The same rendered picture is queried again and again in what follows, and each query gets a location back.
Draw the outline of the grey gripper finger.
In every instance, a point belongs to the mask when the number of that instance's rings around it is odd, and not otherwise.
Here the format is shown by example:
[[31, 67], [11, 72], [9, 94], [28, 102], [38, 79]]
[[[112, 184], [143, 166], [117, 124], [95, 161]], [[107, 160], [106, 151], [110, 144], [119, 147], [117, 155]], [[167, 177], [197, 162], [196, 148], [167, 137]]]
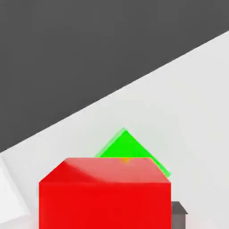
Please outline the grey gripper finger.
[[171, 229], [186, 229], [186, 215], [188, 214], [185, 208], [179, 201], [172, 201], [172, 220]]

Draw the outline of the small red cube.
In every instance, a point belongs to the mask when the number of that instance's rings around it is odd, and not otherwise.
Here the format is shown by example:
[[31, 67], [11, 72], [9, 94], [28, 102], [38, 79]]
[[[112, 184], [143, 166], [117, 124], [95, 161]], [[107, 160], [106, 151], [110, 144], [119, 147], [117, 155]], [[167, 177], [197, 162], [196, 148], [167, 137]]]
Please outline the small red cube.
[[171, 183], [151, 158], [67, 158], [39, 182], [39, 229], [171, 229]]

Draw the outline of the small green cube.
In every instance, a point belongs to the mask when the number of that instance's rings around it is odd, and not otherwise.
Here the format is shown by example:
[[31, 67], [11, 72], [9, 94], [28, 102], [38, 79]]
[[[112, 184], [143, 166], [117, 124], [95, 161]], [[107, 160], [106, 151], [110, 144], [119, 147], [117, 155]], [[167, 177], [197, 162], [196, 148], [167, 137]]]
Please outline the small green cube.
[[167, 178], [172, 174], [125, 128], [120, 129], [94, 157], [149, 157]]

